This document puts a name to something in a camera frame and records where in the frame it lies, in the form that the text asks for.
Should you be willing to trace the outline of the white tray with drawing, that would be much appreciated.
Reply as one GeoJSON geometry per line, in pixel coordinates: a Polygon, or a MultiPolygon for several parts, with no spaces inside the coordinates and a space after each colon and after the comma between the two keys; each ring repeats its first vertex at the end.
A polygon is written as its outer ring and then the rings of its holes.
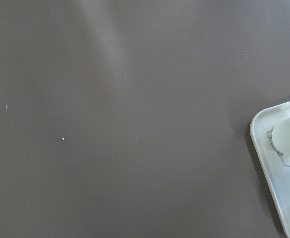
{"type": "Polygon", "coordinates": [[[282,227],[290,238],[290,156],[272,143],[276,124],[290,118],[290,101],[260,111],[252,119],[250,135],[270,189],[282,227]]]}

